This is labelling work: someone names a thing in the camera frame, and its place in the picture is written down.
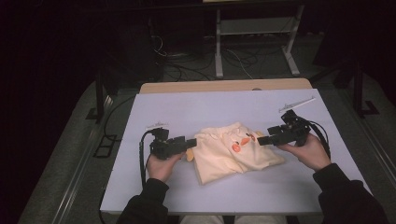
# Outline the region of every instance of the white board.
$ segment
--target white board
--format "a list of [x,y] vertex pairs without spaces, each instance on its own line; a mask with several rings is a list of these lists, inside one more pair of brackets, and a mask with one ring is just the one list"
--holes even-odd
[[[295,108],[295,113],[319,123],[329,135],[332,161],[338,163],[349,178],[363,180],[315,89],[139,94],[134,100],[101,210],[120,213],[134,195],[140,194],[138,146],[147,126],[158,121],[168,123],[169,138],[184,135],[190,139],[203,128],[240,121],[253,131],[268,134],[268,128],[284,123],[280,118],[283,113],[278,112],[280,108],[312,96],[317,100]],[[146,136],[145,161],[152,140],[152,135]],[[314,172],[288,152],[276,147],[271,149],[286,162],[262,171],[230,175],[204,186],[199,185],[193,163],[179,161],[167,182],[170,189],[164,205],[170,214],[176,215],[320,212],[320,188],[313,180]]]

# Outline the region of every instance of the person's left hand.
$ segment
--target person's left hand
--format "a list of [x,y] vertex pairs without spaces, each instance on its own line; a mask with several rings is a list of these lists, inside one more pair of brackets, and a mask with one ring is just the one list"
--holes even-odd
[[184,156],[185,152],[173,155],[171,158],[163,161],[158,159],[155,155],[150,155],[148,158],[148,176],[161,180],[165,183],[171,176],[173,167]]

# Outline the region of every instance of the gray carpet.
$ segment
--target gray carpet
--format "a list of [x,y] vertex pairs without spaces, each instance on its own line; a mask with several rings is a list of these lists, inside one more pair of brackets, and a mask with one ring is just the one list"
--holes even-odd
[[[267,36],[260,40],[244,36],[243,41],[235,44],[232,40],[225,42],[225,49],[230,49],[244,62],[244,71],[240,62],[233,55],[224,51],[224,79],[283,78],[292,77],[286,61],[280,53],[285,44],[285,36]],[[292,51],[301,71],[301,77],[312,77],[324,70],[312,65],[320,35],[299,36]],[[259,54],[251,57],[251,52]],[[174,58],[164,68],[163,81],[183,81],[207,79],[214,76],[213,48],[208,47],[204,57],[187,56]],[[175,68],[180,64],[190,68]],[[396,162],[396,110],[386,99],[378,84],[370,77],[364,77],[363,99],[372,101],[379,110],[379,115],[366,116],[360,119],[352,109],[351,87],[337,90],[332,81],[336,73],[324,77],[313,84],[328,107],[332,118],[339,129],[350,153],[357,163],[374,196],[384,206],[391,223],[396,223],[396,190],[389,181],[387,173],[375,154],[373,139],[367,136],[366,129],[372,130],[380,145],[387,150],[389,157]],[[98,208],[103,194],[103,187],[109,178],[112,165],[117,156],[119,143],[114,146],[111,156],[96,159],[92,153],[96,150],[103,135],[105,121],[112,109],[122,104],[135,94],[135,90],[120,90],[106,105],[105,118],[100,123],[86,120],[89,110],[95,107],[94,85],[92,84],[81,96],[76,109],[60,138],[47,168],[22,214],[20,223],[101,223]],[[120,105],[109,117],[106,132],[117,134],[121,138],[133,99]],[[117,216],[103,214],[105,223],[115,223]],[[315,224],[321,222],[320,216],[299,217],[300,223]]]

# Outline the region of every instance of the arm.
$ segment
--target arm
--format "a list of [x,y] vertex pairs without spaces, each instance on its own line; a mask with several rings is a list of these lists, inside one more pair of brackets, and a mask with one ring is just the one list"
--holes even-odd
[[148,179],[140,195],[134,196],[122,211],[118,224],[146,224],[166,223],[168,209],[163,206],[166,191],[169,187],[165,184],[177,161],[182,154],[174,155],[166,161],[157,159],[154,155],[148,158]]
[[309,134],[302,147],[278,146],[313,169],[314,179],[322,189],[318,200],[324,223],[388,223],[382,206],[359,180],[349,180],[326,155],[320,141]]

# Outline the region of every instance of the folded shirt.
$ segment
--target folded shirt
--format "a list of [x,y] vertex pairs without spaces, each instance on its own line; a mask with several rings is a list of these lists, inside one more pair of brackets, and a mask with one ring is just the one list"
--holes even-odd
[[202,129],[192,149],[195,171],[202,185],[224,176],[262,170],[284,162],[268,146],[260,146],[259,135],[236,122],[230,126]]

